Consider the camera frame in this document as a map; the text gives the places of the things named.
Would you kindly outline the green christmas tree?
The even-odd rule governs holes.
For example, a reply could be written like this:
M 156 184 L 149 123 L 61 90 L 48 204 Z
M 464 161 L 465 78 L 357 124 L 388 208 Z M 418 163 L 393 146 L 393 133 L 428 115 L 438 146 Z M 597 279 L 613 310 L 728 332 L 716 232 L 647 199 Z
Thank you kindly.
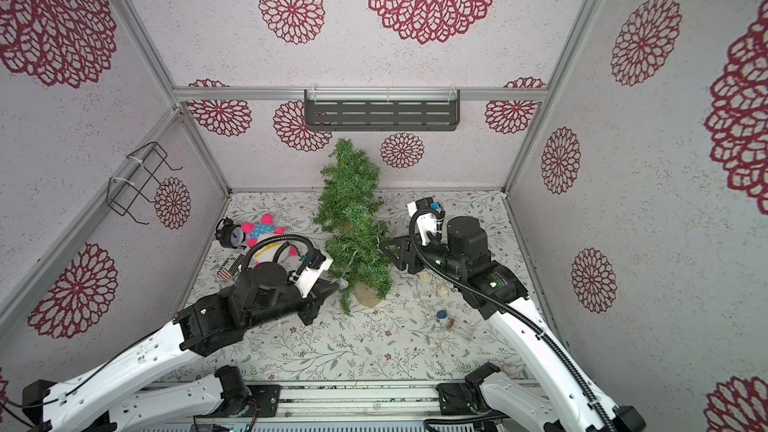
M 390 263 L 379 249 L 381 242 L 389 238 L 387 224 L 376 219 L 357 224 L 346 221 L 333 237 L 330 249 L 336 252 L 336 271 L 347 282 L 340 296 L 345 315 L 352 314 L 351 297 L 359 286 L 368 294 L 357 299 L 365 307 L 373 307 L 391 291 Z
M 314 222 L 325 232 L 368 227 L 382 203 L 376 199 L 380 168 L 350 139 L 339 139 L 321 170 L 324 187 Z

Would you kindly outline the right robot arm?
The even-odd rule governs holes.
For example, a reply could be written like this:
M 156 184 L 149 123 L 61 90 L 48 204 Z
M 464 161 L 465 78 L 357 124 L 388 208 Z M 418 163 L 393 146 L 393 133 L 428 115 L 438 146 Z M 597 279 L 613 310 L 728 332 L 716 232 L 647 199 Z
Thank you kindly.
M 478 420 L 509 419 L 526 431 L 643 431 L 630 405 L 606 394 L 552 334 L 518 277 L 494 260 L 475 217 L 445 217 L 431 198 L 411 202 L 408 232 L 379 249 L 400 271 L 422 270 L 457 288 L 464 301 L 499 332 L 531 369 L 543 393 L 510 379 L 493 364 L 465 378 Z

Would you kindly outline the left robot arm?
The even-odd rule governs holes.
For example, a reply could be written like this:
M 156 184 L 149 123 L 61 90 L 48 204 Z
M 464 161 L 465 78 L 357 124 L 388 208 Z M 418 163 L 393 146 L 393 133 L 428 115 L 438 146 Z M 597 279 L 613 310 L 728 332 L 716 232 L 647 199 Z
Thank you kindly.
M 239 343 L 257 326 L 295 314 L 309 325 L 337 283 L 332 257 L 299 234 L 251 247 L 233 285 L 198 299 L 102 365 L 62 382 L 38 380 L 2 410 L 31 431 L 140 431 L 172 419 L 228 417 L 254 405 L 240 369 L 226 365 L 191 382 L 148 384 Z

